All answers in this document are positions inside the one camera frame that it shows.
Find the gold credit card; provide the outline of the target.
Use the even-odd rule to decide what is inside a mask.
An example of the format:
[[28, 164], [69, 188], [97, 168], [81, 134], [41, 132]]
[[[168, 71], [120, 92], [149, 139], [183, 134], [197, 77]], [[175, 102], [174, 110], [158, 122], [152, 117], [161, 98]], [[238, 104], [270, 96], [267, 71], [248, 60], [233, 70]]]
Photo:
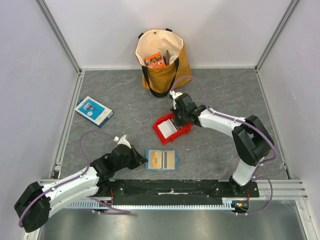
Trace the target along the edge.
[[176, 168], [175, 151], [163, 152], [162, 168], [165, 170], [173, 170]]
[[151, 169], [162, 168], [162, 152], [158, 150], [151, 150], [149, 152], [149, 167]]

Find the blue leather card holder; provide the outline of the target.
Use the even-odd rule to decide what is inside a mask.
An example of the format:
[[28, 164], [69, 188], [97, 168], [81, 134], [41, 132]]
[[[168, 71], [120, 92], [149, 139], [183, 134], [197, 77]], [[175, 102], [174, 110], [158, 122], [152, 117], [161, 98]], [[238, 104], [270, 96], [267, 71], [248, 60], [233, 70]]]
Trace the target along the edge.
[[177, 171], [179, 168], [179, 155], [176, 150], [154, 150], [145, 151], [147, 163], [145, 168], [150, 171]]

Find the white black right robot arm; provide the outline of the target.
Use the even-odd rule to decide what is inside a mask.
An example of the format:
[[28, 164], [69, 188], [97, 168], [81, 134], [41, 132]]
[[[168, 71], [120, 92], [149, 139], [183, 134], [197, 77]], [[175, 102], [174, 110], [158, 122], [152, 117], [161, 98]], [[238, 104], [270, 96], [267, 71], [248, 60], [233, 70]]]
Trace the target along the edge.
[[277, 156], [274, 141], [261, 120], [255, 115], [235, 117], [206, 105], [197, 106], [187, 93], [170, 90], [169, 94], [173, 100], [171, 112], [177, 126], [192, 124], [218, 131], [233, 139], [240, 161], [229, 178], [229, 191], [235, 197], [242, 196], [257, 167], [269, 152]]

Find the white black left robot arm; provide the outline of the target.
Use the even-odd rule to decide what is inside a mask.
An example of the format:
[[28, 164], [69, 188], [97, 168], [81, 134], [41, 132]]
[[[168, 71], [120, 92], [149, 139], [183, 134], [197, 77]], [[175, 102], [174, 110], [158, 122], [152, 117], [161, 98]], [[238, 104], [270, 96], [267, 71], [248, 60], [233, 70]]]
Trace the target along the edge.
[[14, 204], [19, 217], [18, 225], [25, 232], [42, 227], [50, 217], [82, 198], [106, 196], [109, 180], [124, 168], [133, 170], [148, 160], [134, 146], [118, 144], [110, 153], [90, 162], [84, 169], [47, 185], [30, 183]]

